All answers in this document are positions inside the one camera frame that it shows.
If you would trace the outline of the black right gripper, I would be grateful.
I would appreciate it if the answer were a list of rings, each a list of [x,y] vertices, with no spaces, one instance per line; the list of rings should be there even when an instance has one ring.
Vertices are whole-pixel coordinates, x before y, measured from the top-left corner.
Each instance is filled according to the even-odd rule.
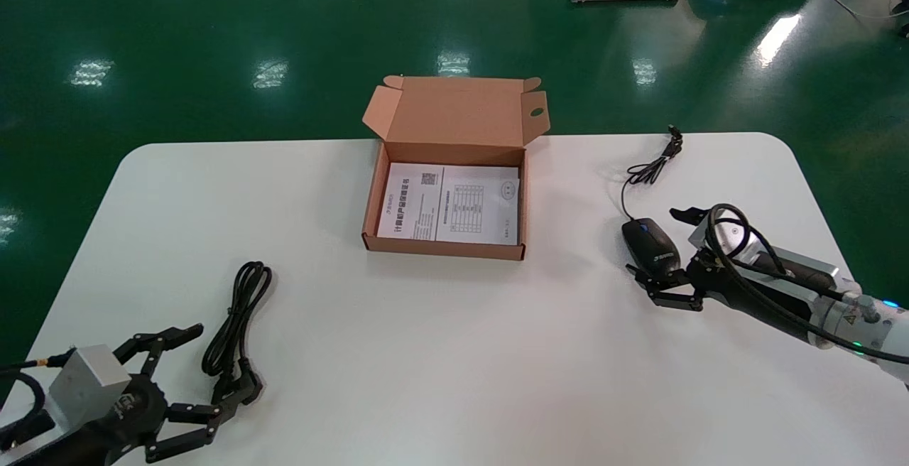
[[[680,208],[670,210],[670,215],[674,220],[693,227],[707,223],[708,214],[709,210],[697,207],[689,207],[687,210],[680,210]],[[627,264],[625,267],[655,306],[700,312],[702,311],[702,296],[705,296],[721,302],[732,310],[756,318],[760,323],[769,325],[795,339],[804,342],[812,342],[815,339],[815,336],[802,325],[794,323],[790,318],[783,317],[766,306],[760,298],[754,297],[741,287],[740,283],[731,278],[726,268],[715,262],[711,253],[703,251],[696,253],[694,258],[689,261],[685,271],[681,269],[678,261],[661,266],[653,272],[632,264]],[[695,289],[692,294],[670,291],[670,289],[687,287],[690,284]],[[748,285],[793,315],[806,321],[811,320],[811,308],[805,301],[755,281],[748,281]]]

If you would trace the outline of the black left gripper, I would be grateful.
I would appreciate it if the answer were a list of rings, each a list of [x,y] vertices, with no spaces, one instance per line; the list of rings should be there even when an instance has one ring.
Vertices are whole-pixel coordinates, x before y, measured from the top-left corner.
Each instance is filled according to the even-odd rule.
[[[240,405],[248,403],[250,389],[225,394],[216,404],[168,406],[163,392],[149,381],[162,353],[197,339],[202,331],[204,324],[187,329],[169,327],[157,333],[137,333],[124,341],[114,350],[114,356],[120,365],[126,365],[136,354],[146,353],[139,372],[128,374],[132,382],[101,418],[42,447],[39,464],[114,465],[138,448],[145,450],[147,463],[155,464],[212,444],[221,424],[230,421]],[[160,440],[158,434],[165,423],[187,423],[196,428]]]

